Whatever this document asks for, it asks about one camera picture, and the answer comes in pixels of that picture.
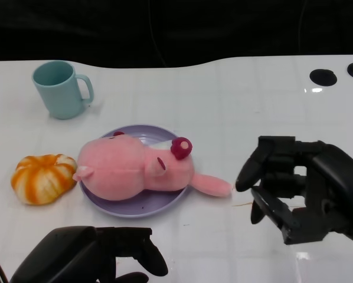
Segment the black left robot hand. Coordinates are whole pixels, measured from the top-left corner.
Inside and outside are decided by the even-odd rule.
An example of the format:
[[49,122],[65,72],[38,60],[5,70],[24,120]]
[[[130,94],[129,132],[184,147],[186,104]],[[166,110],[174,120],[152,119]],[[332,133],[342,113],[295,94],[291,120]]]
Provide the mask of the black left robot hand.
[[133,258],[157,277],[168,274],[150,228],[71,226],[52,230],[24,259],[11,282],[148,282],[142,272],[117,277],[116,259]]

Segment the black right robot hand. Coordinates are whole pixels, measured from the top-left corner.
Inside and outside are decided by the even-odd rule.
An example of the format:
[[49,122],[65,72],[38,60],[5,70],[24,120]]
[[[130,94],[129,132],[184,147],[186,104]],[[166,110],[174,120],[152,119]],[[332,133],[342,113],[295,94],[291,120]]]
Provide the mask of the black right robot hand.
[[254,197],[251,222],[269,217],[286,245],[321,241],[330,232],[353,240],[353,158],[332,144],[260,136],[236,190]]

